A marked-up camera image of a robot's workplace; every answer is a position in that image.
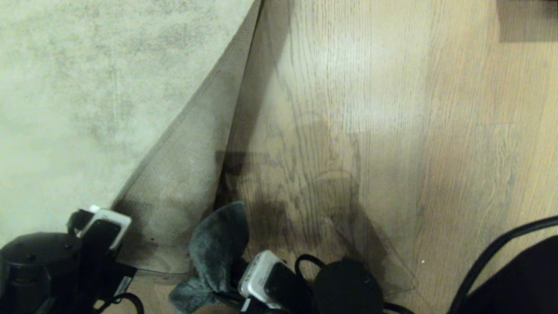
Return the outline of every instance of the gray cloth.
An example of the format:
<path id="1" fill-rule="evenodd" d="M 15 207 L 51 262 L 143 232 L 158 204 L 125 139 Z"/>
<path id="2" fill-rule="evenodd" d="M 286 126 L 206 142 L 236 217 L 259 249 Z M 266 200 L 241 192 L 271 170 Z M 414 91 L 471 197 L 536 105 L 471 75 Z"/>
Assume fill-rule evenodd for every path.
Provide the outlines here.
<path id="1" fill-rule="evenodd" d="M 249 240 L 248 221 L 242 202 L 223 206 L 194 230 L 190 255 L 198 275 L 179 284 L 169 295 L 171 304 L 190 314 L 217 301 L 214 292 L 231 292 L 231 266 L 240 259 Z"/>

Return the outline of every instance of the gray microfiber towel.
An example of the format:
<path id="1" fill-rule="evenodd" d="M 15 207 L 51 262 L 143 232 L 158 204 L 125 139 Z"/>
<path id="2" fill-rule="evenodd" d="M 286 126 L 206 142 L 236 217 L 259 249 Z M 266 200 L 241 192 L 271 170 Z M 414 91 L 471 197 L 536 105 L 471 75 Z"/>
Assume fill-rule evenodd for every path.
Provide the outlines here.
<path id="1" fill-rule="evenodd" d="M 217 301 L 214 292 L 232 292 L 231 266 L 242 258 L 250 234 L 244 204 L 233 202 L 213 212 L 194 230 L 190 256 L 198 272 L 176 286 L 171 304 L 183 314 Z"/>

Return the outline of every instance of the wood grain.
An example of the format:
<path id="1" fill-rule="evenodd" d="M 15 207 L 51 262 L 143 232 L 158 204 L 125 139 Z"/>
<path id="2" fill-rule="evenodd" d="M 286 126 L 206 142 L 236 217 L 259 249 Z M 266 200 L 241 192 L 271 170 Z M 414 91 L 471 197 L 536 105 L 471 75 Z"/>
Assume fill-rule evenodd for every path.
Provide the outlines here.
<path id="1" fill-rule="evenodd" d="M 558 43 L 502 38 L 514 14 L 486 0 L 266 0 L 225 158 L 247 257 L 352 256 L 388 300 L 444 313 L 496 236 L 555 214 Z M 514 241 L 480 281 L 556 231 Z"/>

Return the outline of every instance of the hardwood floor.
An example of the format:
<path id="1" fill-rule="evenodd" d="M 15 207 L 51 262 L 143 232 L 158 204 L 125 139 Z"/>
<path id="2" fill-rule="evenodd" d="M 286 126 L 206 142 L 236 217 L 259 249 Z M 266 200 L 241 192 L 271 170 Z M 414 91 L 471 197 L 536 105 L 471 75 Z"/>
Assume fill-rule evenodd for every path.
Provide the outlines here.
<path id="1" fill-rule="evenodd" d="M 558 13 L 510 3 L 266 0 L 224 167 L 247 257 L 353 256 L 388 300 L 444 313 L 493 239 L 555 215 L 558 37 L 509 21 Z M 556 231 L 514 241 L 479 281 Z M 173 311 L 157 310 L 164 288 L 132 289 Z"/>

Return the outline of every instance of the wooden floor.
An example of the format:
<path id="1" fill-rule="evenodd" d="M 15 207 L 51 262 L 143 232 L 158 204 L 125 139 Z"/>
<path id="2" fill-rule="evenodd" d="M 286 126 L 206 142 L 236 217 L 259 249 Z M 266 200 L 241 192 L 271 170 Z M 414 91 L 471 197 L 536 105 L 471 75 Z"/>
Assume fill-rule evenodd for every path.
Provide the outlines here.
<path id="1" fill-rule="evenodd" d="M 558 212 L 553 3 L 266 0 L 225 165 L 247 257 L 352 256 L 388 300 L 447 311 L 495 237 Z M 132 290 L 174 312 L 169 288 Z"/>

